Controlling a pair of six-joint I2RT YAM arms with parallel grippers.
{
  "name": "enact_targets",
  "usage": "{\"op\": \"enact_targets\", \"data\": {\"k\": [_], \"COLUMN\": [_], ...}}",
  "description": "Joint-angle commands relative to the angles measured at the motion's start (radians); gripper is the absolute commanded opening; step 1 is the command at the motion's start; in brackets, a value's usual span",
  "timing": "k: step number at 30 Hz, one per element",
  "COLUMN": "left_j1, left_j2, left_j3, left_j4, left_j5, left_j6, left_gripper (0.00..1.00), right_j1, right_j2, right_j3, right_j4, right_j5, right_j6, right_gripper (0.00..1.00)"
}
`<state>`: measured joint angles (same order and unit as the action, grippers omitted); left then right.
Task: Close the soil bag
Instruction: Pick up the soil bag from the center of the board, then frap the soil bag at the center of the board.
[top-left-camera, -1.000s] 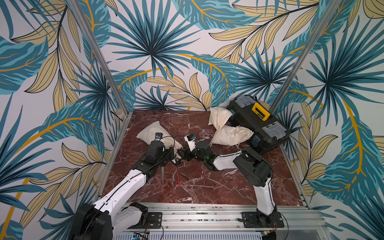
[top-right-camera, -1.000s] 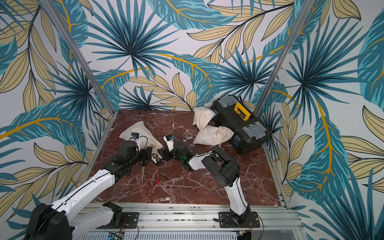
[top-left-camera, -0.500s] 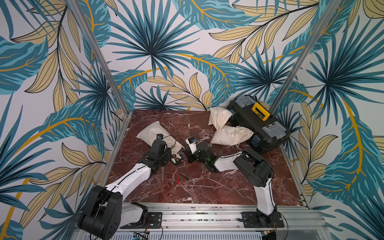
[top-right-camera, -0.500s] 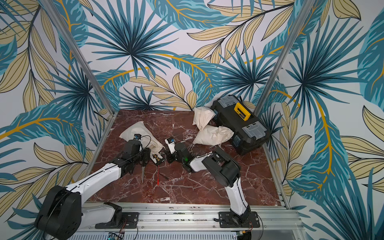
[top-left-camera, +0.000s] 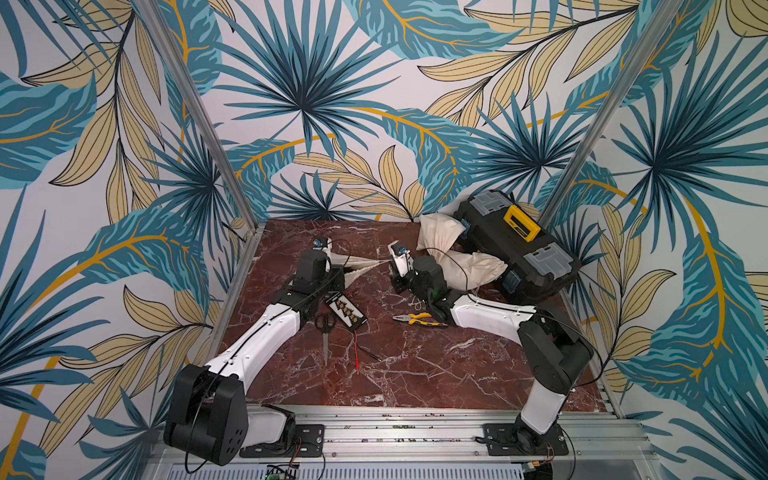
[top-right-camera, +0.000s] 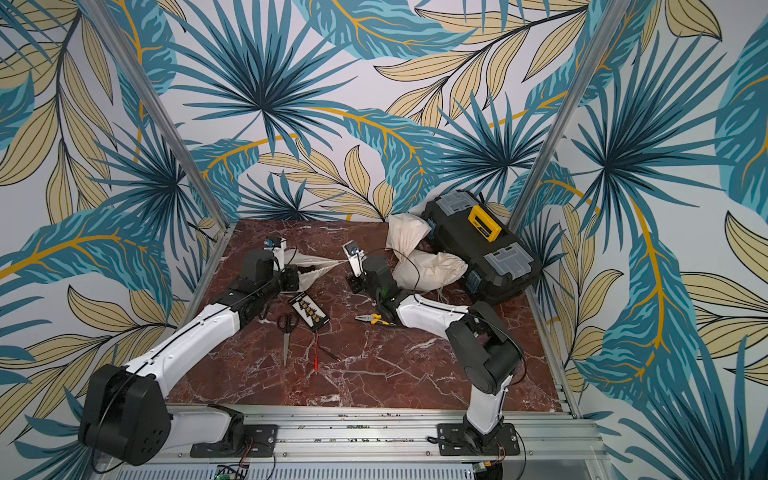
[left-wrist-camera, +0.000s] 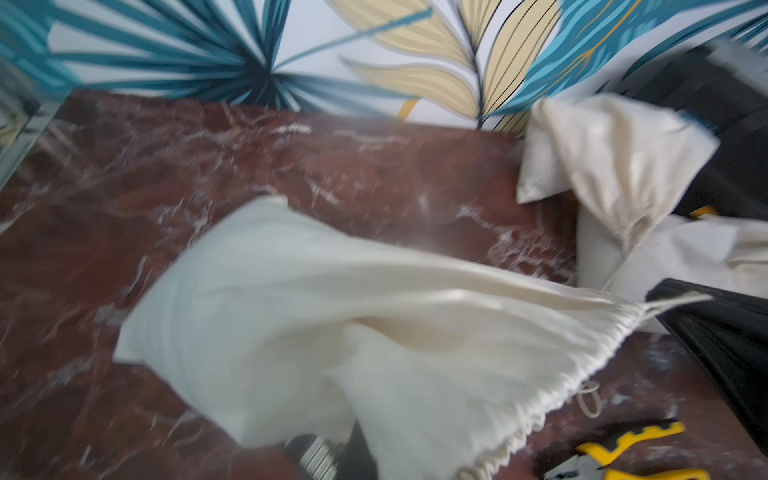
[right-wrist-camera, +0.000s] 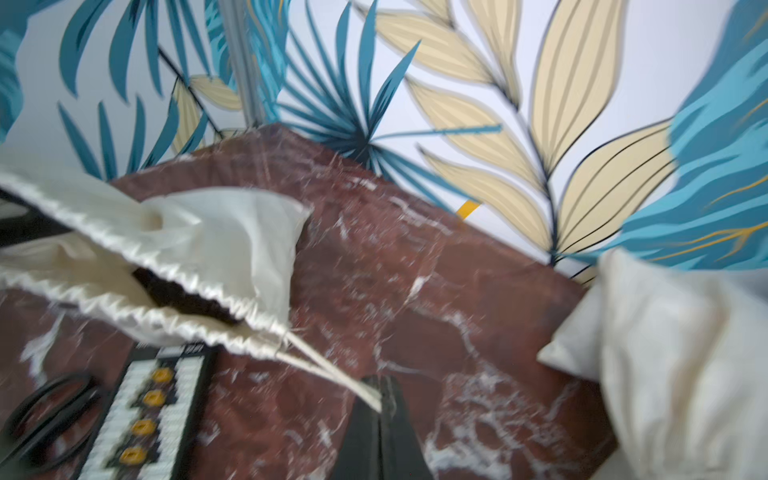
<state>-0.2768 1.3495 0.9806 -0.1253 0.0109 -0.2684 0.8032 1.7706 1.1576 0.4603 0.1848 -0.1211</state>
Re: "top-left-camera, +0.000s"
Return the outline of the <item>cream cloth soil bag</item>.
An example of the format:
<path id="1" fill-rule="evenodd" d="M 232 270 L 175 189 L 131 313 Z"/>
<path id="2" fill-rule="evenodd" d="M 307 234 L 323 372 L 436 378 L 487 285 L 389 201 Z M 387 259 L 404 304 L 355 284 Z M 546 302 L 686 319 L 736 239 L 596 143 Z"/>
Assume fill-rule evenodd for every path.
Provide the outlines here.
<path id="1" fill-rule="evenodd" d="M 468 254 L 450 250 L 445 254 L 438 253 L 436 257 L 447 285 L 462 291 L 489 284 L 508 268 L 501 259 L 481 252 Z"/>

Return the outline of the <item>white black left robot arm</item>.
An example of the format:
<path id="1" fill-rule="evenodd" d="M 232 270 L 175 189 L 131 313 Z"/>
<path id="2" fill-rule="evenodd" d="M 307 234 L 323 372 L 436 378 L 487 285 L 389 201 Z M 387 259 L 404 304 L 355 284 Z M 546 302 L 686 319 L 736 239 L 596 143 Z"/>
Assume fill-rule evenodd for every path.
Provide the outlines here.
<path id="1" fill-rule="evenodd" d="M 292 280 L 240 338 L 206 364 L 187 365 L 177 374 L 164 443 L 219 466 L 245 447 L 289 449 L 293 414 L 279 407 L 250 413 L 246 393 L 277 350 L 315 317 L 320 302 L 344 287 L 344 264 L 329 246 L 304 251 Z"/>

